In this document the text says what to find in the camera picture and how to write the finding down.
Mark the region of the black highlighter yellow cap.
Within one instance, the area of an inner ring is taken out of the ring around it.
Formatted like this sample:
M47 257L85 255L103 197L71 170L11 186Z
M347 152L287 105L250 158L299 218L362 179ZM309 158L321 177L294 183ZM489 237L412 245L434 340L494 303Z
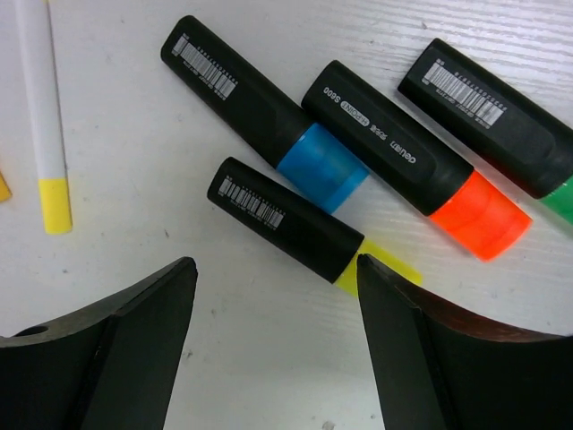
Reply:
M422 274L358 230L238 159L223 161L208 199L327 282L358 295L357 258L370 254L415 285Z

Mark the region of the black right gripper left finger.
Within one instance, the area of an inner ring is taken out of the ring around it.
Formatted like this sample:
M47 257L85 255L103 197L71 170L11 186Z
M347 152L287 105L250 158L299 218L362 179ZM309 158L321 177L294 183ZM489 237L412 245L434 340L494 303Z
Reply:
M3 429L161 429L198 280L180 258L129 288L1 339Z

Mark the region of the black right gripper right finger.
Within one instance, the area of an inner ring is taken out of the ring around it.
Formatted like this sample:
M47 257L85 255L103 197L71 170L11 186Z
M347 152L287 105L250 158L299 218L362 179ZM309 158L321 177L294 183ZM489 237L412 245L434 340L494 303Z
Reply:
M386 428L571 428L570 336L471 312L369 254L357 282Z

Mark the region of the black highlighter blue cap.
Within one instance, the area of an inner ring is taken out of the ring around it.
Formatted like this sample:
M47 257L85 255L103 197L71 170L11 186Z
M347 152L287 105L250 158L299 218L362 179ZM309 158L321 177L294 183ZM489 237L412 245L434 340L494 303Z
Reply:
M369 173L324 126L192 15L160 50L165 65L308 200L335 212Z

